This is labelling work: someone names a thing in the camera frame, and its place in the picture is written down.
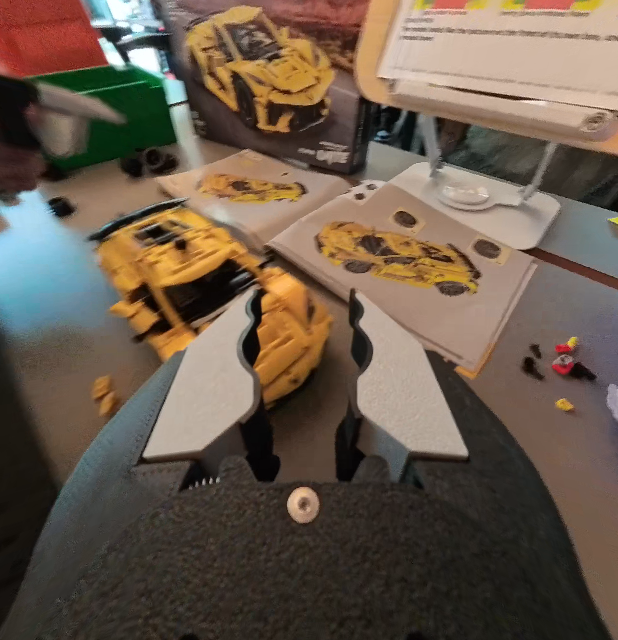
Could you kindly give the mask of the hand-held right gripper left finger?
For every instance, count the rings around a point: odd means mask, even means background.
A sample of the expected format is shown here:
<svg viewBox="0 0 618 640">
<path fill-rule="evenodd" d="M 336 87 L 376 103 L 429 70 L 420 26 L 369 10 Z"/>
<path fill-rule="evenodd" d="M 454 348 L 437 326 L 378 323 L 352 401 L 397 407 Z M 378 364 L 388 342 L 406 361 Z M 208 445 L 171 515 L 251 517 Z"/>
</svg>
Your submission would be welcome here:
<svg viewBox="0 0 618 640">
<path fill-rule="evenodd" d="M 280 471 L 273 428 L 255 371 L 263 291 L 249 289 L 185 349 L 142 459 L 193 461 L 219 477 L 225 458 L 240 456 L 258 481 Z"/>
</svg>

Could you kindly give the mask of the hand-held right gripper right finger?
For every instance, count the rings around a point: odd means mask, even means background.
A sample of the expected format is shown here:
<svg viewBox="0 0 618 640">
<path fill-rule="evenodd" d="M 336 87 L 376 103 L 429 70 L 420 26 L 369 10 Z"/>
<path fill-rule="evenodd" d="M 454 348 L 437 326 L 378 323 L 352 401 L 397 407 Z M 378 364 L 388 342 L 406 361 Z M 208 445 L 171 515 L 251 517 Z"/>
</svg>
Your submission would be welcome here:
<svg viewBox="0 0 618 640">
<path fill-rule="evenodd" d="M 469 451 L 425 348 L 363 293 L 350 290 L 348 322 L 356 365 L 336 430 L 336 477 L 352 481 L 378 456 L 396 483 L 416 483 L 416 460 L 468 462 Z"/>
</svg>

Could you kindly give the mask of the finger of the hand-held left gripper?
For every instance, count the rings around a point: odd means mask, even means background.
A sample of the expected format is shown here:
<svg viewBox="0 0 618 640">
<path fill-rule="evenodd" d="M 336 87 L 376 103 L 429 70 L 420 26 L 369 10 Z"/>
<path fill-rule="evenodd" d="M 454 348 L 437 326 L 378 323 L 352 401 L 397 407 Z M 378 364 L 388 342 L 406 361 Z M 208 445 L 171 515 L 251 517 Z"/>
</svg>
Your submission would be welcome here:
<svg viewBox="0 0 618 640">
<path fill-rule="evenodd" d="M 51 157 L 73 157 L 88 149 L 90 123 L 83 117 L 44 117 L 40 144 Z"/>
<path fill-rule="evenodd" d="M 39 105 L 47 111 L 110 124 L 127 123 L 123 113 L 98 98 L 46 83 L 35 84 L 35 89 Z"/>
</svg>

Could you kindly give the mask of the yellow toy brick car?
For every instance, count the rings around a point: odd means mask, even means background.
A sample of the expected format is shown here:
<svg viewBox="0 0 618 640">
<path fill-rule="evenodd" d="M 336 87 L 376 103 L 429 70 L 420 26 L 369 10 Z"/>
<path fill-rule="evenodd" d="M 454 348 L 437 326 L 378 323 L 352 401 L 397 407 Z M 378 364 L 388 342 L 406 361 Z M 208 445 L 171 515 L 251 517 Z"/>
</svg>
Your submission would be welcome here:
<svg viewBox="0 0 618 640">
<path fill-rule="evenodd" d="M 187 251 L 174 246 L 187 240 Z M 273 406 L 321 363 L 332 317 L 295 276 L 175 198 L 121 215 L 88 236 L 118 294 L 110 313 L 161 362 L 183 351 L 244 291 L 263 291 L 255 371 Z"/>
</svg>

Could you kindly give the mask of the grey desk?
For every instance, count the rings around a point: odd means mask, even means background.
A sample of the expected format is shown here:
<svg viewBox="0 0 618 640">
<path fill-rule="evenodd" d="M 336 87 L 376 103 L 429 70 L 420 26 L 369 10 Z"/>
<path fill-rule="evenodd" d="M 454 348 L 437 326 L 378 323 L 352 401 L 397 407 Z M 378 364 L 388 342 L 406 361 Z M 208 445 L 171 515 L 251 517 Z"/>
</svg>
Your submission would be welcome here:
<svg viewBox="0 0 618 640">
<path fill-rule="evenodd" d="M 0 215 L 0 330 L 20 405 L 57 488 L 101 430 L 90 397 L 110 374 L 129 398 L 159 362 L 133 344 L 127 325 L 108 312 L 113 291 L 84 238 L 118 213 L 162 199 L 150 181 L 128 181 L 101 164 L 49 193 L 77 212 L 49 213 L 43 195 L 23 196 Z M 554 347 L 576 336 L 576 360 L 596 381 L 551 370 Z M 521 371 L 539 344 L 542 381 Z M 535 275 L 483 371 L 468 381 L 532 460 L 569 528 L 591 593 L 618 639 L 618 424 L 606 405 L 618 386 L 618 290 L 541 257 Z M 573 412 L 554 403 L 568 399 Z"/>
</svg>

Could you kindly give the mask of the person's left hand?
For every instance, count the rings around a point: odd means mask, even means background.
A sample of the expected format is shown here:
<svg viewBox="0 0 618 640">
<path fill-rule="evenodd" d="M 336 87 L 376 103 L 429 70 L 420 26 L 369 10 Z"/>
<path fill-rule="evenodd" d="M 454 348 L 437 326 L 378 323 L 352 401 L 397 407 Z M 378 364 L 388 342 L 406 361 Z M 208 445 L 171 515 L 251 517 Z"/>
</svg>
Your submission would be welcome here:
<svg viewBox="0 0 618 640">
<path fill-rule="evenodd" d="M 0 199 L 12 200 L 21 193 L 35 191 L 44 171 L 41 151 L 0 141 Z"/>
</svg>

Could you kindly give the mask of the green plastic bin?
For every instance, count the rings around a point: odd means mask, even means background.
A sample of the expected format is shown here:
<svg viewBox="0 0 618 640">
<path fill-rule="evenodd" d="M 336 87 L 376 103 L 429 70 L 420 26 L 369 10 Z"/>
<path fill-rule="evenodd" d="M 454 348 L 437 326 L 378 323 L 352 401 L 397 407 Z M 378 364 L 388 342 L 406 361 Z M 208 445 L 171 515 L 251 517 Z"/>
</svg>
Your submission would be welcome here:
<svg viewBox="0 0 618 640">
<path fill-rule="evenodd" d="M 27 79 L 99 99 L 127 119 L 124 125 L 92 121 L 85 152 L 65 158 L 48 158 L 62 171 L 113 161 L 128 157 L 138 149 L 177 142 L 162 79 L 149 71 L 135 66 L 117 68 L 109 65 Z"/>
</svg>

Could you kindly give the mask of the small printed leaflet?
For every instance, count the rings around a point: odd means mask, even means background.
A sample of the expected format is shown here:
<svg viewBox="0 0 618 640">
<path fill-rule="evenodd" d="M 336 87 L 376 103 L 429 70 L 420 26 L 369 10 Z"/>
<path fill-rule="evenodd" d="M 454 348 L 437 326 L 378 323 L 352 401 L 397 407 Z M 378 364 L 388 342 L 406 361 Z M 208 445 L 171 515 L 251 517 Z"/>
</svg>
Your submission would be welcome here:
<svg viewBox="0 0 618 640">
<path fill-rule="evenodd" d="M 480 359 L 480 362 L 475 365 L 472 369 L 468 369 L 464 366 L 456 365 L 454 371 L 461 376 L 469 380 L 475 380 L 476 377 L 483 371 L 484 367 L 488 364 L 492 353 L 494 351 L 496 344 L 492 343 L 486 352 L 483 354 L 483 357 Z"/>
</svg>

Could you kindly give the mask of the red fabric bin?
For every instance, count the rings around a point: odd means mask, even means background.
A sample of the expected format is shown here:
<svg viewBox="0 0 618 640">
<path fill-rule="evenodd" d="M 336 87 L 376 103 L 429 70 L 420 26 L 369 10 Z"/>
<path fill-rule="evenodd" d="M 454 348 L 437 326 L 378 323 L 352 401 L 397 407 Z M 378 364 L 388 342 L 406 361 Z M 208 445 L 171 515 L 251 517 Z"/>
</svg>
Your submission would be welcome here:
<svg viewBox="0 0 618 640">
<path fill-rule="evenodd" d="M 0 1 L 0 73 L 29 77 L 107 66 L 81 1 Z"/>
</svg>

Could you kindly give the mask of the black office chair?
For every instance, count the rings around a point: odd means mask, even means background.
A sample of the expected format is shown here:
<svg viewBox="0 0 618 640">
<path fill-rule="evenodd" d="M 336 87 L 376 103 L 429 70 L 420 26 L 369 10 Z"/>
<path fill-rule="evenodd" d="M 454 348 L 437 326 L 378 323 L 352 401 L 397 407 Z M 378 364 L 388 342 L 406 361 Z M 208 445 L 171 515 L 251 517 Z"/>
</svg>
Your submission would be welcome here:
<svg viewBox="0 0 618 640">
<path fill-rule="evenodd" d="M 118 24 L 96 25 L 95 29 L 111 43 L 122 60 L 130 62 L 129 52 L 140 49 L 154 49 L 164 53 L 167 66 L 171 63 L 171 36 L 164 27 L 149 27 L 149 31 L 136 33 L 131 27 Z"/>
</svg>

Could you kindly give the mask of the open instruction booklet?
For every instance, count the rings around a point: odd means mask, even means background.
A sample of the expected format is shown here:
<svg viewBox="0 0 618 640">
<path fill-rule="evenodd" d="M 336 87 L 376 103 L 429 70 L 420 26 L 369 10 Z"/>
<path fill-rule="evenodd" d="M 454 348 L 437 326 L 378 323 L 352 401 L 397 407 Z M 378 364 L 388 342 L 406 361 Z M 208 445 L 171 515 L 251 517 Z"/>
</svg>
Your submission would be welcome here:
<svg viewBox="0 0 618 640">
<path fill-rule="evenodd" d="M 468 369 L 496 343 L 537 268 L 390 182 L 353 186 L 250 150 L 156 181 L 342 300 L 363 293 Z"/>
</svg>

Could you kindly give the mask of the model car set box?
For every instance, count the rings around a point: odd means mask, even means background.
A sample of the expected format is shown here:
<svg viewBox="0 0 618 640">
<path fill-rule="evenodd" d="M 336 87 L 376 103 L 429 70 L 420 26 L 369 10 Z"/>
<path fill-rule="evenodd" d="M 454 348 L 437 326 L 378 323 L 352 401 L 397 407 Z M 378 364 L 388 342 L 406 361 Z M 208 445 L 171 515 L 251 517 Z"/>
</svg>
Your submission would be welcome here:
<svg viewBox="0 0 618 640">
<path fill-rule="evenodd" d="M 375 104 L 354 62 L 369 1 L 161 1 L 197 133 L 351 175 Z"/>
</svg>

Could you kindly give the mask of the pile of small bricks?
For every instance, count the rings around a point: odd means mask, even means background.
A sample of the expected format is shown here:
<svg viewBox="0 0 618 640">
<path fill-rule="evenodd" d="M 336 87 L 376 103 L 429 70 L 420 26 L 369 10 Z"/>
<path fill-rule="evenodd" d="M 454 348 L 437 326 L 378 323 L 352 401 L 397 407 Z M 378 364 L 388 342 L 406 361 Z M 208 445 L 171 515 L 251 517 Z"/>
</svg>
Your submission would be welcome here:
<svg viewBox="0 0 618 640">
<path fill-rule="evenodd" d="M 556 356 L 551 363 L 551 370 L 562 377 L 596 381 L 597 375 L 574 357 L 577 354 L 579 343 L 579 338 L 573 336 L 566 342 L 555 345 Z M 534 380 L 542 381 L 545 379 L 545 374 L 538 367 L 538 361 L 542 359 L 539 344 L 530 344 L 529 351 L 530 355 L 522 359 L 521 371 Z"/>
</svg>

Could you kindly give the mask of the wooden instruction board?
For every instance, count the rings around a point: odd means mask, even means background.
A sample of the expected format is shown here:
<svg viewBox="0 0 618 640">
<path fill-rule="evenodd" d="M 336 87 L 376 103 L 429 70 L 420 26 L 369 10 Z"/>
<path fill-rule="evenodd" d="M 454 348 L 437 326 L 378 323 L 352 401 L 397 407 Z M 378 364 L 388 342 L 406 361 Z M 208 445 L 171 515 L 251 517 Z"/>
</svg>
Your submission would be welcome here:
<svg viewBox="0 0 618 640">
<path fill-rule="evenodd" d="M 618 156 L 618 1 L 371 1 L 373 101 Z"/>
</svg>

